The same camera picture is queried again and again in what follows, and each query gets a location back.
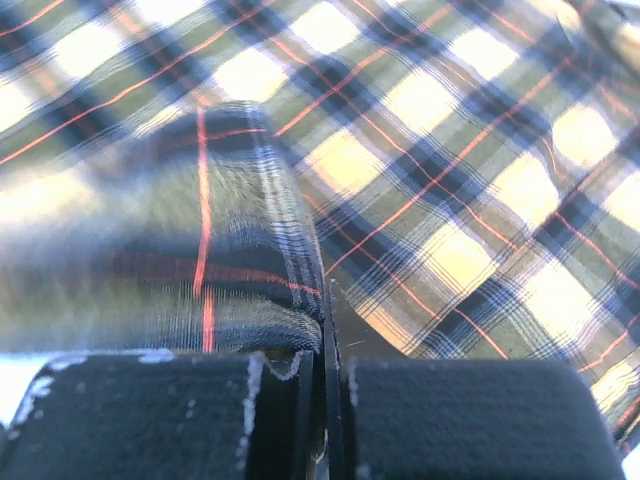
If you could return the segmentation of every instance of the folded fabric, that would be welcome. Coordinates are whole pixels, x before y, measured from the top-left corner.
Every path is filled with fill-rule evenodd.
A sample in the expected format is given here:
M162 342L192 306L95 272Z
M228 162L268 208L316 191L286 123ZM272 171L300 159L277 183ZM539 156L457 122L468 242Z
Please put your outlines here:
M325 276L373 329L411 357L561 359L582 372L622 447L640 418L639 32L601 0L9 2L0 341L73 347L91 327L108 345L179 339L210 350L246 332L238 318L282 308L297 345L317 347L319 335L303 332L321 319L319 261L284 220L302 211L299 199L278 197L274 217L244 174L231 187L210 167L206 217L203 177L180 173L199 168L201 140L188 162L151 161L165 158L152 145L179 141L174 129L198 137L205 115L211 135L215 105L253 100L273 135L207 139L209 162L280 155L292 167ZM225 130L262 128L248 116ZM270 157L273 138L282 148ZM60 235L65 199L78 208ZM265 211L275 223L258 220ZM227 270L198 261L214 254L201 252L203 230ZM89 254L105 250L110 263ZM239 282L257 273L231 267L266 273ZM48 269L68 281L40 280L54 278ZM67 311L88 320L64 320ZM225 337L225 323L242 328Z
M260 109L0 192L0 351L318 351L313 225Z

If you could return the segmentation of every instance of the black foam pad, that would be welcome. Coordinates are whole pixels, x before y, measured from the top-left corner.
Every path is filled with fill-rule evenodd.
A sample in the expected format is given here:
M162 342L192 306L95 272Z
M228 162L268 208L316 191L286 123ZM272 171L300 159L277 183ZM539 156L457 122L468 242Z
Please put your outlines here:
M53 362L7 433L0 477L245 479L263 366L261 355Z
M624 479L591 393L562 364L356 360L347 394L358 479Z

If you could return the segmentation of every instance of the red stripe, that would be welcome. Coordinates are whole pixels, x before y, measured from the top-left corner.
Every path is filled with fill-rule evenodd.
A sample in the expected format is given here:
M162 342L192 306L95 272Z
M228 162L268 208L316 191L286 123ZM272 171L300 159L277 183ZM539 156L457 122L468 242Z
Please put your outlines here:
M202 212L202 231L200 233L200 247L198 248L198 263L193 279L193 296L200 296L204 268L209 253L211 241L211 202L209 199L209 172L207 165L207 132L204 123L204 110L198 108L198 178L200 180L200 210Z
M193 90L195 89L195 86L191 84L191 82L189 81L188 78L180 75L180 73L177 73L176 71L174 71L173 67L175 66L174 64L171 64L170 62L167 62L166 59L164 58L164 55L162 55L160 53L160 49L156 48L156 45L149 39L149 38L145 38L143 35L140 34L140 28L138 28L138 26L129 18L129 16L127 16L126 13L124 13L124 11L119 10L119 11L114 11L112 8L109 7L109 5L107 3L105 3L104 0L101 0L102 4L107 8L107 10L109 11L109 13L111 13L116 20L124 27L127 29L127 31L129 31L129 33L131 33L132 35L134 35L135 37L138 38L139 42L142 42L148 49L148 51L151 53L151 55L153 55L154 57L156 57L156 59L159 61L159 63L165 67L169 73L171 73L171 75L173 75L173 77L180 83L182 83L182 85L192 94L194 95L194 97L196 98L196 100L198 101L198 103L202 106L205 107L210 107L211 106L211 102L209 102L209 100L207 100L205 97L198 95L196 92L194 92Z
M49 13L51 10L56 8L62 2L64 2L64 0L55 0L55 1L51 2L49 5L47 5L42 10L40 10L38 13L36 13L33 17L31 17L28 20L24 21L20 25L18 25L16 27L13 27L13 28L10 28L8 30L4 30L3 32L0 32L0 37L4 37L5 35L9 35L10 33L17 32L18 30L21 30L21 29L25 28L27 25L30 25L33 22L35 22L36 20L44 17L47 13Z
M41 143L42 141L46 140L47 138L49 138L50 136L56 134L57 132L59 132L60 130L62 130L63 128L65 128L67 125L70 125L84 117L86 117L87 115L89 115L90 113L100 109L100 108L104 108L106 106L112 105L116 102L118 102L119 100L121 100L123 97L125 97L126 95L128 95L129 93L133 92L134 90L140 88L141 86L149 83L151 80L153 80L154 78L159 77L160 75L162 75L164 72L166 72L169 68L171 68L172 66L176 65L179 61L181 61L182 59L188 57L189 55L193 55L195 53L197 53L198 51L202 50L205 47L208 47L209 45L211 45L213 42L215 42L216 40L218 40L220 37L222 37L222 35L224 35L225 33L227 33L229 30L233 29L234 27L236 27L237 25L239 25L240 23L244 22L245 20L247 20L249 17L251 17L252 15L255 15L256 13L260 12L261 10L263 10L264 8L266 8L268 5L270 5L271 3L273 3L275 0L266 0L264 3L260 4L258 7L249 10L246 14L244 14L241 18L235 20L234 22L231 22L230 24L226 25L225 27L221 28L220 30L218 30L215 34L213 34L211 37L209 37L207 40L205 40L204 42L202 42L200 45L197 45L196 47L192 48L191 50L189 50L188 52L185 52L184 54L180 55L178 58L176 58L174 61L172 61L171 63L168 64L168 66L161 68L160 70L158 70L156 73L154 73L153 75L145 78L144 80L141 80L140 82L131 85L130 87L125 88L124 90L122 90L118 95L116 95L115 97L113 97L111 100L108 100L104 103L100 103L98 105L95 105L91 108L89 108L88 110L76 115L74 118L62 123L61 125L58 125L57 127L51 129L49 132L41 135L40 137L36 138L35 140L29 142L27 145L25 145L24 147L16 150L15 152L13 152L11 155L6 156L5 158L3 158L2 160L0 160L0 165L2 165L3 163L6 163L10 160L13 160L14 158L16 158L19 155L22 155L24 152L26 152L27 150L33 148L34 146L38 145L39 143Z
M565 220L565 218L560 215L558 212L555 212L553 214L555 217L559 218L560 221L569 229L571 230L580 240L582 240L584 243L586 243L587 245L589 245L591 247L591 249L596 252L598 254L598 256L600 258L602 258L607 265L609 265L609 268L611 268L613 270L613 272L616 274L616 276L618 278L620 278L623 282L631 285L633 288L637 289L638 287L640 287L640 285L638 285L636 282L634 282L633 280L631 280L630 278L628 278L624 273L622 273L616 266L615 264L609 260L609 257L607 257L605 255L605 253L600 250L600 248L598 248L598 246L593 243L593 241L591 241L590 239L588 239L587 237L585 237L582 232L576 230L569 222L567 222L567 220Z
M616 338L613 342L611 342L611 344L604 350L604 352L602 352L602 354L598 357L597 360L594 360L589 365L585 365L584 367L579 369L578 373L582 373L582 372L584 372L586 370L590 370L593 367L603 363L605 357L607 355L609 355L613 351L613 349L616 348L616 346L618 346L620 344L620 342L622 342L625 338L627 338L627 336L629 335L629 329L636 322L636 320L638 319L639 316L640 316L640 313L638 313L635 317L633 317L631 319L631 321L627 325L627 329L624 331L624 333L622 335L620 335L618 338Z
M357 5L359 5L363 10L365 10L367 13L369 13L369 15L371 15L374 19L376 19L378 21L378 23L380 23L380 25L382 25L382 27L387 30L389 33L391 33L392 35L395 35L398 39L402 39L403 37L398 36L393 30L391 30L389 27L387 27L384 22L382 22L382 20L380 20L378 17L376 17L371 11L369 11L366 7L364 7L363 5L361 5L357 0L355 0L355 3ZM485 11L489 11L487 10L487 8L483 5L480 5ZM526 32L520 30L518 27L514 26L512 23L510 23L509 21L505 20L504 18L502 18L501 16L499 16L497 13L495 12L489 12L491 13L491 15L493 15L494 17L496 17L501 23L503 23L505 26L509 27L510 29L512 29L515 33L517 33L518 35L522 36L523 38L525 38L526 40L528 40L529 42L533 42L533 38L531 38L529 35L527 35ZM471 86L472 88L475 88L475 86L472 84L472 82L470 82L469 80L465 79L462 75L458 74L455 70L453 70L452 68L450 68L445 62L443 62L440 58L433 58L432 60L435 60L436 62L438 62L440 65L442 65L443 67L445 67L447 70L449 70L449 72L455 74L459 79L461 79L463 82L467 83L469 86ZM569 65L569 68L571 68L572 70L577 71L578 73L582 74L583 76L585 75L585 72L582 71L581 69L575 67L573 64ZM627 89L632 90L634 93L639 93L640 90L638 89L634 89L633 87L631 87L630 85L624 84L624 83L620 83L618 82L619 85L621 87L626 87ZM630 116L631 118L633 118L634 120L636 119L635 115L633 114L633 112L631 112L623 103L621 103L615 96L612 96L602 85L598 84L598 89L601 90L602 94L607 97L607 100L609 100L609 102L611 104L614 105L614 107L617 107L618 109L622 110L627 116ZM511 118L511 120L521 126L523 126L524 128L527 128L529 131L532 131L535 133L535 130L533 129L533 127L529 126L528 124L524 123L524 122L518 122L515 118ZM549 142L546 139L542 139L544 146L546 148L546 150L549 152L550 158L551 158L551 163L552 163L552 168L554 173L556 173L556 175L558 176L560 181L563 181L565 179L565 176L563 174L561 174L558 169L557 169L557 165L556 165L556 159L555 159L555 155L553 153L553 149L551 148L551 146L549 145ZM598 166L596 167L597 169L600 168L600 165L603 162L600 162L600 164L598 164Z
M316 204L313 199L307 195L303 195L303 197L307 200L307 202L309 202L309 204L316 210L318 211L324 218L327 219L327 221L329 223L331 223L336 230L338 230L340 232L340 234L346 238L349 242L351 242L352 244L355 245L355 241L349 236L349 234L347 232L345 232L340 225L338 225L337 223L334 222L334 220L327 214L327 212L320 207L318 204ZM382 262L380 262L378 259L376 259L373 255L371 255L369 252L367 252L367 250L365 250L363 247L358 247L358 250L360 252L362 252L364 255L366 255L367 257L369 257L369 259L371 259L373 262L375 262L375 264L380 267L387 275L389 275L391 277L391 279L393 281L396 282L396 284L405 291L405 293L407 295L409 295L423 310L425 310L426 312L428 312L431 316L433 316L433 318L435 318L438 323L442 322L443 318L440 317L438 314L436 314L433 310L431 310L429 307L427 307L424 303L422 303L422 301L420 301L420 299L415 295L415 293L413 293L413 291L408 288L403 282L402 280L400 280L393 272L391 272L387 267L384 266L384 264L382 264ZM476 324L468 315L465 315L463 312L461 312L460 310L458 310L457 308L453 309L455 312L459 313L460 316L462 316L462 318L464 318L467 322L469 322L469 324L475 328L481 335L482 337L487 340L487 342L489 342L489 344L495 348L496 352L498 352L498 354L500 354L501 357L503 358L507 358L507 355L502 351L502 349L498 346L498 344L493 341L493 339L491 339L491 337L489 336L489 334L487 332L485 332L484 330L482 330L482 328L480 328L480 326L478 324Z
M178 272L184 272L182 276L168 274L166 276L150 276L145 275L144 271L146 265L154 265L159 262L171 261L175 263L174 269ZM153 282L175 282L175 281L189 281L194 277L197 262L191 259L183 258L171 258L161 255L149 254L149 253L128 253L118 252L115 255L113 264L113 273L122 277L129 277L133 272L135 275L142 275L145 281ZM119 269L118 265L125 265L124 268ZM216 265L207 263L204 269L204 280L206 281L232 281L232 282L272 282L279 283L288 288L295 290L302 290L309 292L315 296L320 296L320 291L316 288L309 287L307 285L301 285L298 283L290 282L285 278L275 275L270 272L262 270L253 270L247 268L231 267L226 265Z
M260 133L260 132L266 132L267 130L264 128L244 128L244 129L239 129L239 130L229 130L227 132L222 132L222 133L212 133L210 135L206 135L206 138L208 141L216 141L216 140L222 140L224 138L227 137L232 137L234 135L245 135L247 133ZM160 142L160 145L162 145L163 148L160 152L158 153L166 153L166 152L170 152L172 150L175 150L176 148L181 148L181 147L188 147L191 146L193 144L197 144L199 142L199 138L198 136L193 136L193 135L185 135L184 138L178 139L178 140L174 140L174 139L167 139L166 142Z
M431 25L433 25L434 22L437 22L444 15L449 13L452 8L453 7L451 6L451 4L446 4L443 7L441 7L440 9L438 9L438 11L435 12L433 15L431 15L429 18L427 18L424 21L424 23L419 25L416 31L410 32L410 33L408 33L407 35L404 35L404 36L396 35L397 39L390 46L383 47L383 48L379 49L378 51L376 51L376 52L372 53L371 55L369 55L364 60L362 60L360 63L358 63L349 72L349 74L346 77L344 77L335 86L331 85L330 82L327 82L325 80L325 82L327 83L327 85L329 86L329 88L331 90L323 93L316 100L314 100L311 104L309 104L307 107L305 107L304 110L302 110L291 121L289 121L289 123L287 123L284 127L282 127L280 130L278 130L275 133L275 136L279 137L283 133L285 133L288 130L290 130L291 128L293 128L298 122L300 122L300 120L302 120L304 117L306 117L313 109L315 109L318 105L320 105L327 97L329 97L330 95L333 95L334 93L340 94L340 90L342 89L342 87L344 87L348 82L350 82L353 78L355 78L355 76L357 74L359 74L362 70L364 70L368 65L370 65L373 62L375 62L377 59L382 57L384 54L390 52L393 48L395 48L397 45L401 44L402 42L408 42L411 39L413 39L413 37L415 37L418 33L422 33L424 30L426 30Z
M204 310L202 312L202 351L211 353L215 341L215 306L213 292L208 288L204 294Z
M239 10L242 11L241 8L235 3L235 1L232 2L235 7ZM256 23L253 19L249 19L248 20L251 24L253 24L253 26L257 29L260 30L264 35L267 35L267 32L264 31L264 29L262 29L260 27L260 25L258 23ZM304 60L302 60L300 57L298 57L295 53L293 53L286 45L284 45L282 42L280 42L279 40L277 40L274 37L270 37L269 38L273 43L275 43L284 53L286 53L287 55L289 55L289 57L291 59L293 59L294 61L301 63L303 65L306 65L308 67L310 67L314 73L320 78L322 79L329 88L331 88L335 93L337 93L338 95L340 95L347 103L349 103L349 105L354 109L354 111L356 111L360 117L365 120L369 125L371 125L381 136L383 136L385 138L385 140L387 140L394 148L396 148L398 151L400 151L401 153L403 153L404 155L406 155L407 157L409 157L415 164L416 166L424 173L424 175L430 179L429 182L429 187L432 184L437 184L440 188L442 188L444 191L446 191L449 195L451 195L453 198L455 198L456 200L458 200L458 202L460 202L460 204L463 206L463 208L465 208L468 212L471 213L471 215L476 219L476 221L478 221L478 223L480 223L482 226L484 226L489 232L491 232L492 234L494 234L496 237L498 237L500 240L502 240L506 245L508 245L509 247L511 247L512 249L516 249L517 247L511 243L511 241L509 239L507 239L506 237L502 236L499 232L497 232L496 230L494 230L490 225L486 224L482 218L480 218L472 209L471 207L469 207L467 204L465 204L462 200L460 200L453 192L447 190L443 185L441 185L439 182L440 180L442 180L442 178L444 177L444 175L446 175L455 165L457 165L461 160L462 160L462 156L465 156L466 152L464 155L456 158L455 162L452 162L451 164L449 164L449 166L442 172L440 173L436 178L431 177L427 171L424 169L424 167L420 164L420 162L418 162L415 157L413 157L409 152L407 152L406 150L404 150L402 147L400 147L399 145L397 145L380 127L378 127L374 122L372 122L363 112L361 112L356 105L353 104L353 102L351 102L351 100L344 95L340 90L336 90L336 87L331 85L331 82L329 80L327 80L323 75L322 72L320 72L317 68L313 67L312 65L310 65L309 63L305 62ZM482 132L480 135L478 135L478 137L476 137L476 140L474 140L473 143L479 143L480 140L482 140L484 137L486 137L488 135L490 130L486 130L484 132ZM426 192L426 189L424 191L422 191L417 198L419 198L420 196L422 196L422 194ZM405 205L406 208L409 208L411 206L411 204L415 203L411 202L410 204ZM338 260L338 263L341 262L344 258L346 258L348 255L344 255L340 260Z
M486 5L484 5L482 3L482 1L478 1L475 0L476 4L482 8L485 12L489 13L492 17L494 17L496 20L498 20L500 23L502 23L505 27L508 27L511 31L513 31L514 33L517 33L518 35L520 35L522 38L524 38L525 40L527 40L529 43L534 43L534 39L527 34L527 32L525 32L524 30L520 29L519 27L517 27L516 25L514 25L513 23L509 22L507 19L501 17L497 12L494 12L493 10L487 8ZM542 49L542 47L540 45L536 45L537 48ZM552 51L545 51L545 53L548 53L550 55L553 55ZM577 67L573 67L572 69L575 70L576 72L582 74L583 76L587 77L587 73L585 71L583 71L580 68ZM617 98L612 97L610 93L608 93L603 87L602 85L598 85L600 90L602 90L602 93L607 97L607 99L614 104L614 106L616 106L617 108L619 108L620 110L622 110L627 116L629 116L632 119L636 119L635 115L633 114L633 112L631 110L629 110L624 104L622 104Z
M369 15L371 15L381 26L382 28L384 28L387 32L389 32L390 34L394 35L398 40L400 39L404 39L406 37L408 37L408 35L406 37L401 37L398 34L396 34L393 30L391 30L389 27L387 27L387 25L379 18L377 17L373 12L371 12L367 7L365 7L364 5L362 5L359 1L354 0L356 5L358 5L360 8L362 8L365 12L367 12ZM458 73L457 71L455 71L453 68L451 68L449 65L447 65L446 62L444 62L441 58L439 57L434 57L433 59L431 59L431 61L435 61L438 62L442 67L444 67L445 69L447 69L449 71L449 73L452 73L453 75L455 75L456 77L458 77L458 79L460 79L462 82L466 83L469 87L473 88L476 90L476 92L479 92L480 94L482 94L483 97L485 98L489 98L489 96L484 93L484 91L482 90L482 88L480 88L482 85L478 82L474 82L471 81L468 78L465 78L463 75L460 75L460 73ZM511 121L513 121L515 124L529 130L530 132L536 133L535 129L529 125L526 122L520 122L518 121L516 118L513 118L511 115L509 116L509 118L511 119ZM553 171L554 173L556 173L556 175L558 176L558 178L562 181L564 180L564 175L562 175L558 170L557 170L557 166L556 166L556 159L555 159L555 155L553 153L553 149L551 148L551 146L549 145L549 142L546 139L542 139L542 142L544 143L547 151L549 152L549 155L551 157L551 164L553 167Z
M624 411L624 413L620 416L618 421L616 422L616 429L620 430L625 427L625 424L629 420L629 417L632 417L636 414L636 411L640 407L640 397L636 398L631 405Z
M58 85L55 80L52 80L51 77L47 74L48 72L43 68L39 68L35 61L28 60L27 54L19 48L19 44L12 37L6 37L1 40L5 44L9 44L14 49L15 55L22 62L22 67L29 72L33 80L36 81L38 85L40 85L49 95L54 98L54 104L60 105L61 108L66 110L70 117L75 117L77 115L77 110L72 102L64 103L60 98L63 94L60 92ZM92 128L89 121L78 122L78 127L82 130L82 133L87 138L92 138L98 133L96 128Z
M394 213L386 221L384 221L382 224L380 224L377 228L372 230L363 240L358 242L357 245L355 245L348 252L346 252L344 255L342 255L331 267L329 267L329 269L327 270L327 273L331 272L345 258L347 258L349 255L351 255L357 248L360 248L367 240L369 240L371 237L373 237L376 233L378 233L381 230L383 230L384 228L386 228L391 222L393 222L396 218L398 218L400 215L402 215L407 209L409 209L409 207L411 207L411 205L416 203L422 197L422 195L424 195L427 192L427 190L429 190L429 188L431 188L432 185L437 184L437 182L442 180L442 178L446 174L448 174L454 167L456 167L462 161L462 159L467 156L467 154L469 152L471 152L487 135L489 135L489 133L491 133L491 131L495 128L495 126L498 123L500 123L508 115L511 115L513 112L515 112L520 107L522 107L530 98L532 98L536 93L538 93L539 90L544 88L552 80L553 76L561 68L564 68L566 66L566 64L568 62L570 62L570 60L572 58L573 58L573 56L565 59L565 61L562 62L561 65L556 67L551 72L547 73L543 78L540 79L540 81L538 82L538 84L535 87L533 87L531 90L529 90L529 92L526 95L524 95L520 99L520 101L518 101L518 103L516 105L514 105L508 111L503 112L499 117L495 118L487 127L485 127L485 129L482 132L480 132L480 134L478 134L478 136L476 136L476 138L471 143L469 143L469 145L467 145L467 147L462 152L460 152L460 154L456 157L456 159L453 162L451 162L436 178L434 178L427 185L425 185L424 188L422 188L422 190L420 190L411 200L409 200L407 203L405 203L404 206L402 206L396 213Z

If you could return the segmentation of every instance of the fabric fold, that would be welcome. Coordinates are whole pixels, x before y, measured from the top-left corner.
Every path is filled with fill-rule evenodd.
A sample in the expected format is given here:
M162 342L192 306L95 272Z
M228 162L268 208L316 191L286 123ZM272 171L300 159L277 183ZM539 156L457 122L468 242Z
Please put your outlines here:
M198 110L0 204L1 351L319 351L313 225L256 104Z

